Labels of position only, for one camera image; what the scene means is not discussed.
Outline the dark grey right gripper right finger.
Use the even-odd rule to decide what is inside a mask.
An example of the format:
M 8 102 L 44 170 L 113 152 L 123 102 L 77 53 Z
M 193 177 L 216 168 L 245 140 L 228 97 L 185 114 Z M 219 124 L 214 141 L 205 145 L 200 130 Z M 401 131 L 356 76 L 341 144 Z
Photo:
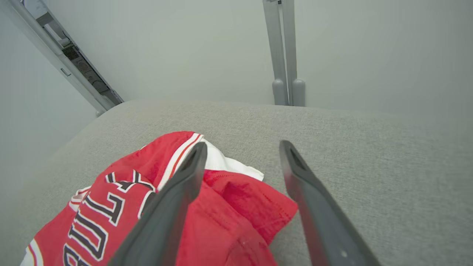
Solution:
M 287 193 L 299 208 L 312 265 L 380 265 L 368 244 L 290 141 L 279 143 L 279 156 Z

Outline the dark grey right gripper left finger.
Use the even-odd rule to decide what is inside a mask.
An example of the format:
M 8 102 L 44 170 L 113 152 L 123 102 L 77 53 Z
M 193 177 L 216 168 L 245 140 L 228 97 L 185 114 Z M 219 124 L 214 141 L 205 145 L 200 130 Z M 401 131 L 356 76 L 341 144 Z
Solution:
M 189 205 L 198 197 L 207 145 L 197 143 L 152 200 L 110 266 L 174 266 Z

